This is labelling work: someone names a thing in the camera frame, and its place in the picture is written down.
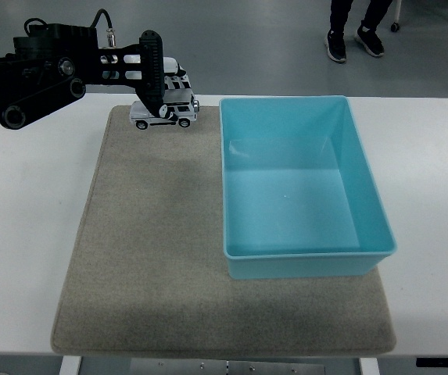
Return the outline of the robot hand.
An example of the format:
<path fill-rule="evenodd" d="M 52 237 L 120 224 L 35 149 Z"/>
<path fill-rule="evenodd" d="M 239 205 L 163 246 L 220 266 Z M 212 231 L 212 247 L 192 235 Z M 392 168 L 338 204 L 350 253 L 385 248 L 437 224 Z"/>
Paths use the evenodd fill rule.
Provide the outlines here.
<path fill-rule="evenodd" d="M 163 115 L 176 120 L 180 127 L 189 127 L 196 121 L 199 102 L 190 84 L 187 72 L 175 58 L 163 58 L 164 95 Z"/>

